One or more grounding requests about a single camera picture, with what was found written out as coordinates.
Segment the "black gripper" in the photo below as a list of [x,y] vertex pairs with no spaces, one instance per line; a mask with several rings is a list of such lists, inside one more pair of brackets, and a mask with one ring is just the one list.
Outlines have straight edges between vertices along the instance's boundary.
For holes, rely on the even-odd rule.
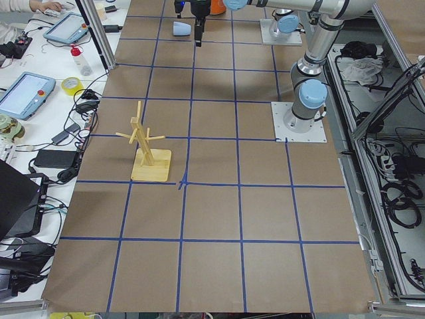
[[202,47],[203,33],[205,31],[205,18],[211,13],[211,0],[191,0],[191,13],[195,16],[195,44]]

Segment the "person hand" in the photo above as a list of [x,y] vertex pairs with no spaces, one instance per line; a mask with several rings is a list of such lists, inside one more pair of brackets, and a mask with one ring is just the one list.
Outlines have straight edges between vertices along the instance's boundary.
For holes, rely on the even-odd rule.
[[32,12],[40,11],[41,13],[44,13],[47,9],[61,12],[62,11],[62,5],[57,1],[37,1],[37,0],[30,0],[29,6],[32,10]]

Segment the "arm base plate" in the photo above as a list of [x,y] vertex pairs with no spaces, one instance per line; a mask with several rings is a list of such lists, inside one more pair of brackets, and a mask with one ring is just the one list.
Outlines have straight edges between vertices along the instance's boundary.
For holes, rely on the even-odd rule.
[[265,45],[301,46],[302,40],[298,31],[282,33],[278,28],[278,22],[273,19],[261,19],[260,30],[262,43]]
[[272,117],[277,142],[326,143],[319,110],[310,120],[301,120],[292,112],[292,102],[272,102]]

